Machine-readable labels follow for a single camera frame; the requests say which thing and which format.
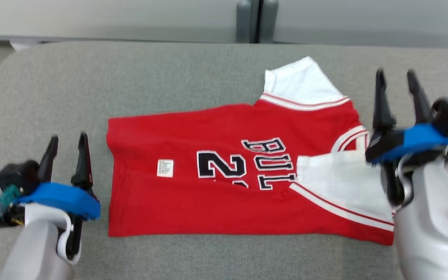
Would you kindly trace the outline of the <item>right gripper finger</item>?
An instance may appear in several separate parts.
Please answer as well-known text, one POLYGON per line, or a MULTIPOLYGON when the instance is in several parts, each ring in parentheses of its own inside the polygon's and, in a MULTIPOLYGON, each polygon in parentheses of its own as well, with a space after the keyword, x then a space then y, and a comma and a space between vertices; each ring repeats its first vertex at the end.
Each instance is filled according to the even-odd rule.
POLYGON ((386 133, 396 126, 396 121, 391 114, 387 100, 387 83, 384 70, 379 68, 375 78, 374 110, 372 119, 373 131, 386 133))
POLYGON ((414 70, 407 71, 407 80, 409 93, 413 98, 416 124, 431 123, 431 106, 414 70))

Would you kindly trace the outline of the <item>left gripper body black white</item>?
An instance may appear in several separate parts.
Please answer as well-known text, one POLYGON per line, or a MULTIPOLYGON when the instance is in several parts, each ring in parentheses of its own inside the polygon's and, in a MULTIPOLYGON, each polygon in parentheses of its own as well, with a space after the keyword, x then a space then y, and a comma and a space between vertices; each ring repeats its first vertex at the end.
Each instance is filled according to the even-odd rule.
POLYGON ((66 261, 78 261, 82 253, 82 218, 61 209, 38 203, 0 202, 0 228, 29 226, 32 222, 47 221, 59 229, 57 254, 66 261))

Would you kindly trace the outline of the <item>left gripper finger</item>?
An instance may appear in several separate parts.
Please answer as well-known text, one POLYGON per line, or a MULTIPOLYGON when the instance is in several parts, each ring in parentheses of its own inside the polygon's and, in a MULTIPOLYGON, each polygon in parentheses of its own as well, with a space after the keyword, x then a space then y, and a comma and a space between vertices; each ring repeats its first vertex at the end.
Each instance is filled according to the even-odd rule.
POLYGON ((55 157, 57 156, 58 151, 58 141, 59 138, 57 135, 53 135, 48 144, 48 147, 43 154, 42 160, 40 162, 39 170, 38 170, 38 178, 40 182, 50 182, 52 177, 52 168, 55 157))
POLYGON ((76 173, 71 177, 71 184, 87 192, 92 192, 94 183, 89 153, 89 141, 86 132, 80 133, 78 151, 79 156, 76 166, 76 173))

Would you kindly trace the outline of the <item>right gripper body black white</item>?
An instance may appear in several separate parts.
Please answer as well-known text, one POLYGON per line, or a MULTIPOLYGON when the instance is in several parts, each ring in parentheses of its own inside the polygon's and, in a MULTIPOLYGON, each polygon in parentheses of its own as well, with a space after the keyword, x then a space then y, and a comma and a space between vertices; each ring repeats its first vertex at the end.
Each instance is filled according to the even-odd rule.
POLYGON ((394 209, 405 206, 410 197, 398 172, 400 160, 416 151, 416 137, 412 129, 372 131, 366 148, 366 162, 379 166, 383 174, 383 186, 394 209))

